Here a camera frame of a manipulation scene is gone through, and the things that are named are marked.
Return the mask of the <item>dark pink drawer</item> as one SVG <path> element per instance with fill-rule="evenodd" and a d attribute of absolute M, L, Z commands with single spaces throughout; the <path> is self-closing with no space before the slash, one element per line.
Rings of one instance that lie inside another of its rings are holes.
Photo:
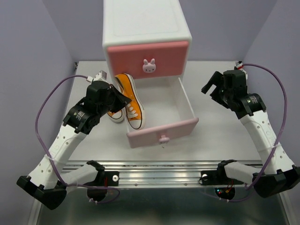
<path fill-rule="evenodd" d="M 111 74 L 127 73 L 134 79 L 181 75 L 188 47 L 188 41 L 108 47 Z"/>

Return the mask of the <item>light pink drawer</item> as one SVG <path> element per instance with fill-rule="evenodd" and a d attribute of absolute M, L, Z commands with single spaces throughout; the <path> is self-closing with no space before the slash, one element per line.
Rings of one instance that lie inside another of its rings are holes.
<path fill-rule="evenodd" d="M 138 97 L 145 110 L 145 127 L 127 125 L 131 148 L 167 143 L 190 135 L 199 118 L 179 76 L 135 80 Z"/>

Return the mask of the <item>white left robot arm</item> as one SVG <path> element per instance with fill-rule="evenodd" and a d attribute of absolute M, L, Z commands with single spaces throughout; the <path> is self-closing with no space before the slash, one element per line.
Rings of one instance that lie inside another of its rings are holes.
<path fill-rule="evenodd" d="M 36 168 L 20 176 L 17 185 L 50 210 L 58 208 L 67 194 L 75 188 L 119 192 L 117 182 L 106 175 L 105 167 L 91 160 L 72 172 L 61 171 L 81 141 L 97 126 L 107 112 L 116 113 L 131 102 L 112 84 L 93 81 L 86 95 L 76 103 L 63 119 L 60 130 Z"/>

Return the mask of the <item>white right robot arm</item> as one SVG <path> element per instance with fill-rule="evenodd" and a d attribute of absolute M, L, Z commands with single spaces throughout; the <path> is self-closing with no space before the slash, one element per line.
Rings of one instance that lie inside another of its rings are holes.
<path fill-rule="evenodd" d="M 216 71 L 202 88 L 202 93 L 215 86 L 212 100 L 234 112 L 248 131 L 264 169 L 223 160 L 216 170 L 202 171 L 199 183 L 203 186 L 247 184 L 263 198 L 292 189 L 300 182 L 300 169 L 285 153 L 277 140 L 262 98 L 248 93 L 243 70 Z"/>

